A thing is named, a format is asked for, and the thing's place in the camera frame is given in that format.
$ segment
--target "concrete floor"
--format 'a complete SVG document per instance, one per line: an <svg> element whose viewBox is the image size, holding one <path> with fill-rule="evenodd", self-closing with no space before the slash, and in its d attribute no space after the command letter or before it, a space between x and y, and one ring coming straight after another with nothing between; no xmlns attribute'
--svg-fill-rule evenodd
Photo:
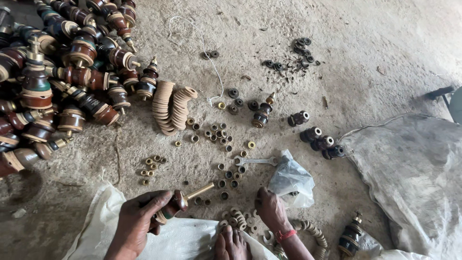
<svg viewBox="0 0 462 260"><path fill-rule="evenodd" d="M20 12L20 22L41 22L31 6L1 3ZM121 129L86 123L83 133L53 159L39 162L30 173L0 181L0 258L62 258L81 230L95 190L92 185L101 179L117 183L127 198L159 189L189 191L223 178L218 163L235 170L232 158L241 150L247 150L249 158L269 158L289 149L313 175L315 204L308 209L289 209L288 215L317 224L332 249L330 259L338 258L336 243L355 210L364 214L364 229L385 248L393 248L388 219L369 197L355 167L346 159L325 160L301 142L298 133L316 125L337 138L410 111L450 119L442 101L428 101L422 95L450 84L458 86L462 80L461 2L138 0L137 5L133 37L143 67L156 55L161 80L202 90L188 105L190 116L202 125L201 130L213 123L226 123L234 137L233 151L225 153L219 144L202 138L202 133L198 144L190 143L191 129L164 136L153 122L150 102L132 97L132 109ZM251 126L253 112L246 107L239 115L231 115L205 102L206 97L221 92L219 81L211 64L200 58L200 37L190 25L172 22L173 38L181 46L168 39L169 20L175 15L192 20L204 33L206 49L220 52L215 64L225 92L236 87L242 99L260 102L271 92L277 93L264 129ZM284 71L287 82L261 65L266 59L293 65L297 55L290 46L298 37L312 39L309 50L321 66L310 66L306 73ZM241 79L243 75L252 80ZM328 99L328 109L322 96ZM232 103L226 94L214 101ZM310 113L310 121L289 127L286 117L300 110ZM176 140L183 145L175 147ZM257 148L246 149L247 140L255 141ZM156 154L170 162L160 165L151 185L143 186L139 175L145 168L143 161ZM253 209L255 193L268 184L274 167L247 166L240 189L226 188L231 196L227 202L220 202L219 191L214 190L203 196L213 200L211 206L191 206L180 216L219 220L221 212L233 205ZM19 208L27 213L12 219L11 212ZM259 227L265 230L262 223ZM301 237L309 249L314 247L314 239L306 234Z"/></svg>

